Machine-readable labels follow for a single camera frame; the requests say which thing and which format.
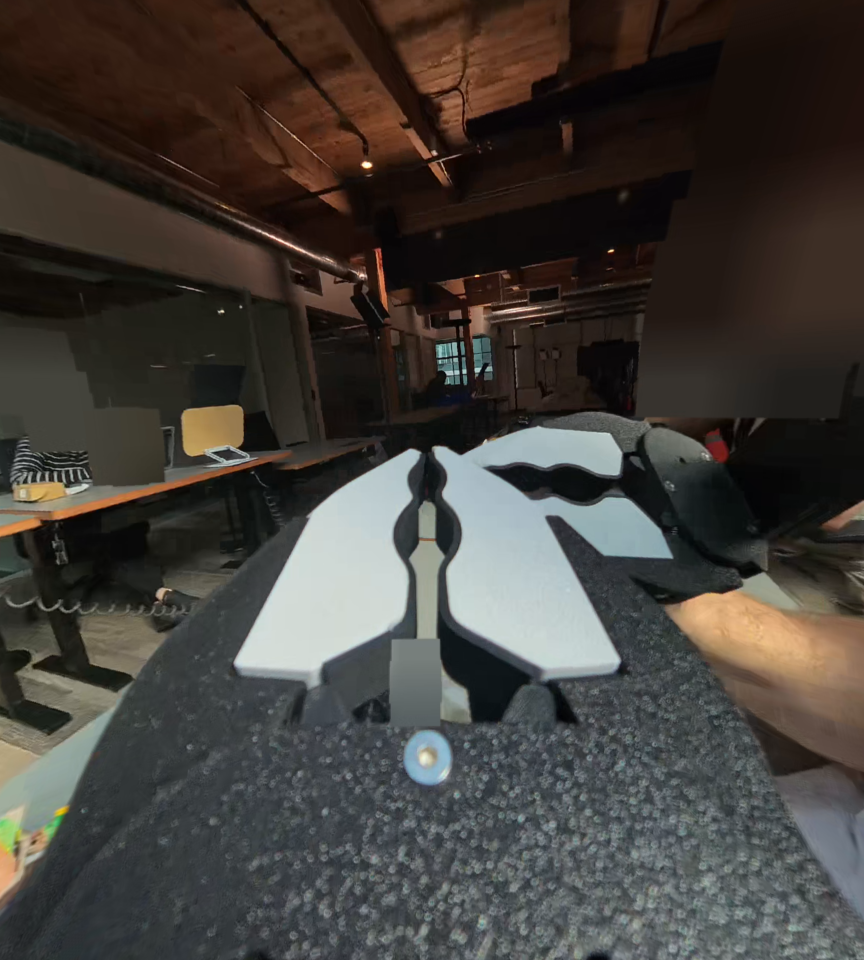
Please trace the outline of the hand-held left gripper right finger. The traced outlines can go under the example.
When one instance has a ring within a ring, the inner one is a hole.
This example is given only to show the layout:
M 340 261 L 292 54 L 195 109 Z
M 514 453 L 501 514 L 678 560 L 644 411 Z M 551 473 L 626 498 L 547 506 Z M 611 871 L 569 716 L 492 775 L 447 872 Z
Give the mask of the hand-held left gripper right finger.
M 615 674 L 621 657 L 537 502 L 446 447 L 433 464 L 444 623 L 540 681 Z

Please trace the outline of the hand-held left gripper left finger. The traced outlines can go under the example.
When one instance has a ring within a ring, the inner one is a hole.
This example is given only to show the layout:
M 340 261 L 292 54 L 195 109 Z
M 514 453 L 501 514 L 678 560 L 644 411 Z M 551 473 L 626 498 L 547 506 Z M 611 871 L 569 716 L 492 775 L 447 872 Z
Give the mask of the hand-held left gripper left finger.
M 235 657 L 239 676 L 312 689 L 354 652 L 414 634 L 424 471 L 406 450 L 311 511 Z

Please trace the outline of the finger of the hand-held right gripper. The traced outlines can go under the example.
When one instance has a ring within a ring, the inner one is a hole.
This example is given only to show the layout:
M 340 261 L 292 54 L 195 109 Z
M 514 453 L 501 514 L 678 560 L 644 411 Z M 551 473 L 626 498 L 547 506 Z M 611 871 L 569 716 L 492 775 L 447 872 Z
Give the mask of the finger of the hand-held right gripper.
M 623 472 L 623 451 L 616 439 L 597 431 L 527 428 L 475 447 L 466 459 L 484 469 L 574 468 L 606 479 L 618 479 Z
M 565 521 L 606 557 L 672 560 L 674 554 L 662 529 L 632 500 L 606 495 L 578 503 L 557 496 L 542 499 L 547 518 Z

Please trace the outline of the person's right forearm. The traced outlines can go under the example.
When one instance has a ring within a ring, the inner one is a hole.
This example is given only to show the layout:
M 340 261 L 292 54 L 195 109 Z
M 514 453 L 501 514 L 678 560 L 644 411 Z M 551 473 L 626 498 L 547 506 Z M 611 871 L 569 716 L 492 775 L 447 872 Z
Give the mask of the person's right forearm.
M 744 591 L 665 606 L 737 704 L 811 752 L 864 773 L 864 617 Z

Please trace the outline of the dark framed window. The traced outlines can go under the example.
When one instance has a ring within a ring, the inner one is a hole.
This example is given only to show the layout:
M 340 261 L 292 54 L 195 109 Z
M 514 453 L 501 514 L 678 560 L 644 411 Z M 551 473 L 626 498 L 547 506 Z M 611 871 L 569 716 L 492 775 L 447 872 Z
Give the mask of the dark framed window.
M 472 337 L 472 366 L 477 382 L 492 382 L 496 378 L 492 341 L 486 335 Z M 435 344 L 437 372 L 444 374 L 448 388 L 467 386 L 468 361 L 466 343 L 457 339 L 439 340 Z

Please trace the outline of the wooden seat chair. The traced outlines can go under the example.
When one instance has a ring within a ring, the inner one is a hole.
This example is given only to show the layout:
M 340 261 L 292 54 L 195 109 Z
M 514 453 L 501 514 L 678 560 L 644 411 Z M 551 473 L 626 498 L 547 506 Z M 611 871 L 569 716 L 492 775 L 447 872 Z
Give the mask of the wooden seat chair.
M 244 410 L 238 404 L 185 409 L 180 435 L 182 452 L 191 458 L 217 448 L 239 449 L 245 435 Z

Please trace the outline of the long wood edged desk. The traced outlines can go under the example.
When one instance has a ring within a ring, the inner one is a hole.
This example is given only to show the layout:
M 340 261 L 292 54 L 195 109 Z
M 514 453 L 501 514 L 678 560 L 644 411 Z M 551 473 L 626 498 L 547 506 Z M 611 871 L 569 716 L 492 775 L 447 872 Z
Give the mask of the long wood edged desk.
M 251 473 L 261 467 L 281 471 L 299 471 L 318 466 L 345 455 L 376 450 L 385 440 L 382 436 L 324 440 L 301 443 L 278 451 L 253 455 L 252 462 L 227 466 L 184 466 L 166 470 L 160 483 L 135 486 L 88 486 L 84 491 L 65 494 L 51 501 L 14 501 L 10 495 L 0 495 L 0 539 L 21 536 L 30 548 L 32 569 L 36 582 L 45 588 L 45 598 L 31 597 L 15 607 L 36 606 L 47 615 L 52 625 L 59 653 L 44 657 L 33 669 L 54 676 L 77 681 L 80 684 L 112 693 L 119 693 L 132 683 L 129 674 L 93 664 L 88 658 L 80 631 L 78 617 L 98 612 L 96 607 L 66 606 L 55 579 L 59 549 L 44 552 L 44 544 L 58 537 L 59 524 L 123 505 L 162 497 L 166 494 L 214 482 L 222 477 Z M 0 602 L 10 605 L 6 594 Z M 71 715 L 55 707 L 28 699 L 19 677 L 12 668 L 0 634 L 0 716 L 6 720 L 34 729 L 49 736 L 71 720 Z

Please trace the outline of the black hanging monitor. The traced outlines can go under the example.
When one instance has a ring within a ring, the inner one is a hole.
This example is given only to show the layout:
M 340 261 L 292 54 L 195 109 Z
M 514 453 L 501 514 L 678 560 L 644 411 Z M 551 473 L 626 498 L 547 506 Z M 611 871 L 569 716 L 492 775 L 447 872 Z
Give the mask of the black hanging monitor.
M 352 305 L 370 330 L 381 331 L 388 325 L 390 312 L 381 298 L 364 284 L 355 284 L 350 297 Z

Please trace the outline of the striped black white cloth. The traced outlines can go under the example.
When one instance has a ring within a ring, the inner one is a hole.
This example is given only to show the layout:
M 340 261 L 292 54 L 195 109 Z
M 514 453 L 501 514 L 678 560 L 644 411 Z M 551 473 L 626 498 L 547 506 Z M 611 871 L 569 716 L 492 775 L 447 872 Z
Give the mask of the striped black white cloth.
M 8 478 L 13 487 L 40 483 L 74 487 L 92 483 L 86 451 L 36 452 L 28 437 L 16 441 Z

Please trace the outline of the large plain white paper bag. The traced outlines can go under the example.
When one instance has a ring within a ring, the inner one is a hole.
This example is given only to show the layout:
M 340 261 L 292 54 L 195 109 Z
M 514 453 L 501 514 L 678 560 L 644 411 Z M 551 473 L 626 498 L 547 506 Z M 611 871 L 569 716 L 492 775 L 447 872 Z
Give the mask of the large plain white paper bag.
M 836 765 L 775 785 L 833 882 L 864 919 L 864 776 Z

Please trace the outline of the long ceiling duct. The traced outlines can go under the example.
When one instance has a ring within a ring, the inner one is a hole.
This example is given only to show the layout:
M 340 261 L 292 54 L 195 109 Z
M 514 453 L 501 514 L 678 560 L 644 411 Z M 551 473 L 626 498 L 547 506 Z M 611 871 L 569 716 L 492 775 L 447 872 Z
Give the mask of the long ceiling duct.
M 326 249 L 300 240 L 279 225 L 246 214 L 203 191 L 187 186 L 126 153 L 63 129 L 33 110 L 0 96 L 0 142 L 42 160 L 125 190 L 227 234 L 275 249 L 314 267 L 338 282 L 366 284 L 366 269 Z

